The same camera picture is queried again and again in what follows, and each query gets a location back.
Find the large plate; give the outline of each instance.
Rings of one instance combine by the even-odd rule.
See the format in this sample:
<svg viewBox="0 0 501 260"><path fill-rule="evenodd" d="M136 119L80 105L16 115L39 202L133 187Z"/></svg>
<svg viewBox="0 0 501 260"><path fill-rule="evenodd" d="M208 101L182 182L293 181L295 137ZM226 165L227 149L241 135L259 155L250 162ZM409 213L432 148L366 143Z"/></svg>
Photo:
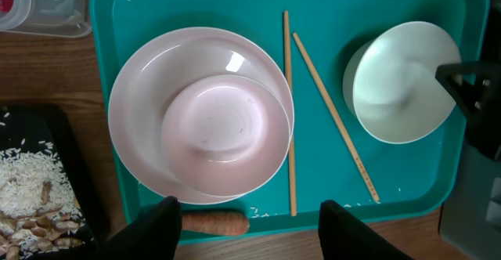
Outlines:
<svg viewBox="0 0 501 260"><path fill-rule="evenodd" d="M292 95L282 71L253 42L229 31L185 28L163 34L139 49L114 83L108 123L125 167L146 187L188 204L216 204L237 197L212 197L173 179L161 151L161 125L172 100L200 79L238 74L269 88L294 125Z"/></svg>

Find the teal tray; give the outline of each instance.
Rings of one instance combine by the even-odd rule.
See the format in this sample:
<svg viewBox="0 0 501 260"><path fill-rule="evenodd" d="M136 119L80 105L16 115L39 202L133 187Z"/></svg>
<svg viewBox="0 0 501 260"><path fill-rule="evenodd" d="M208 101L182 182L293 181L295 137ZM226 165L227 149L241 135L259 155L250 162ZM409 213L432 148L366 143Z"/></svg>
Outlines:
<svg viewBox="0 0 501 260"><path fill-rule="evenodd" d="M477 60L488 8L489 0L91 0L106 105L125 61L149 40L183 27L218 27L241 34L283 67L282 12L289 10L291 30L307 47L381 203L371 200L293 43L298 215L290 217L287 161L268 184L245 197L214 206L184 206L244 211L251 217L251 236L315 228L320 203L328 199L350 204L348 210L365 222L424 215L439 206L456 177L466 124L463 115L454 110L440 128L417 142L381 143L363 130L344 103L343 72L357 48L411 20L444 28L460 46L464 60ZM124 213L131 222L162 197L133 178L116 155L115 163ZM219 238L182 234L182 243L208 239Z"/></svg>

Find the chopsticks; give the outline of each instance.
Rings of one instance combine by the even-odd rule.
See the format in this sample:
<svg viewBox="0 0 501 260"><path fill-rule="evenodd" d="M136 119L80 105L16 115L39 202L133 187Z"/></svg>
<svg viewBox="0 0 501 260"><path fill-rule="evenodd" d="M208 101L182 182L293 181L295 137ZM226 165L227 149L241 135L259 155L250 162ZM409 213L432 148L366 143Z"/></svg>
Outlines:
<svg viewBox="0 0 501 260"><path fill-rule="evenodd" d="M364 167L362 160L360 159L359 153L357 152L355 145L353 145L353 142L351 141L348 131L344 127L341 117L339 117L339 113L337 112L336 107L334 106L334 103L330 98L329 93L326 90L326 87L322 83L322 79L320 78L319 73L315 69L313 62L310 59L308 53L306 52L306 49L303 46L303 43L301 42L301 39L299 38L297 33L294 32L292 35L294 37L294 40L296 41L299 51L301 52L301 55L305 59L306 65L310 70L310 74L312 75L313 80L315 80L316 86L319 88L323 100L326 102L327 108L329 108L332 118L336 122L337 128L339 129L339 132L341 133L341 136L344 139L344 143L346 143L348 150L350 150L351 156L353 157L353 161L357 165L357 168L360 171L360 175L362 175L363 181L366 183L367 189L369 189L370 195L373 197L374 201L379 202L379 195L377 194L377 191L374 188L372 181L370 180L369 174L367 174L366 168Z"/></svg>
<svg viewBox="0 0 501 260"><path fill-rule="evenodd" d="M283 12L283 46L285 50L285 76L289 83L290 92L292 92L292 60L290 57L290 28L289 12ZM289 195L290 195L290 215L297 215L296 198L296 157L294 149L294 134L290 140L289 147Z"/></svg>

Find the table surface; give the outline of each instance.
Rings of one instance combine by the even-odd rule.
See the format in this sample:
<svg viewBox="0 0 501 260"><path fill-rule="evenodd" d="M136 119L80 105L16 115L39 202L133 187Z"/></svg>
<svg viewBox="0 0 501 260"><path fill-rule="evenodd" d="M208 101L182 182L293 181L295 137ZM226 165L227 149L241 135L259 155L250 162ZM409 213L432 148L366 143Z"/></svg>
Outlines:
<svg viewBox="0 0 501 260"><path fill-rule="evenodd" d="M99 81L94 39L0 33L0 104L54 103L68 115L112 233L125 226ZM440 211L370 224L417 259L467 259L438 235ZM178 247L176 259L322 259L316 231Z"/></svg>

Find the white bowl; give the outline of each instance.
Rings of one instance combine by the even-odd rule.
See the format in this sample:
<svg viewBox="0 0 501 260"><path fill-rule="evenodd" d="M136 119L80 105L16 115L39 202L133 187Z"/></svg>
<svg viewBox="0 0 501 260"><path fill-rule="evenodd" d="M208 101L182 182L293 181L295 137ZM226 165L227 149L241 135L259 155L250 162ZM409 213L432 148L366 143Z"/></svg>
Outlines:
<svg viewBox="0 0 501 260"><path fill-rule="evenodd" d="M267 183L289 150L280 101L264 85L219 75L185 88L165 114L166 166L187 186L216 197L249 193Z"/></svg>
<svg viewBox="0 0 501 260"><path fill-rule="evenodd" d="M108 125L118 157L143 185L188 204L217 204L213 197L173 178L164 165L162 121L172 100L200 79L237 74L269 88L294 126L292 95L282 71L261 48L229 31L193 27L163 34L145 44L122 67L111 91Z"/></svg>
<svg viewBox="0 0 501 260"><path fill-rule="evenodd" d="M450 115L454 99L435 80L439 65L460 63L447 32L426 22L400 24L361 47L344 72L350 111L374 138L411 143Z"/></svg>

